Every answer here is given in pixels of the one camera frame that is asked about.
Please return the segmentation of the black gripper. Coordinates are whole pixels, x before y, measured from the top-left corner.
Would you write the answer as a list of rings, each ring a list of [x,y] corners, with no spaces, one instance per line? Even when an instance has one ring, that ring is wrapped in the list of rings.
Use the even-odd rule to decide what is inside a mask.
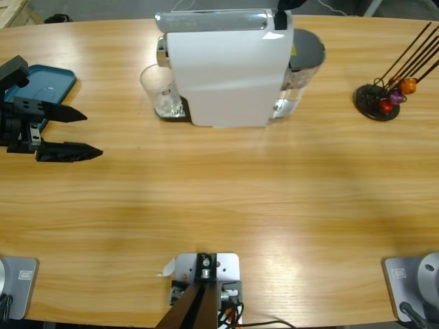
[[[38,162],[78,162],[92,160],[103,151],[86,143],[41,144],[38,124],[45,119],[70,123],[85,121],[87,116],[71,106],[37,99],[15,97],[1,102],[1,146],[8,153],[33,154]]]

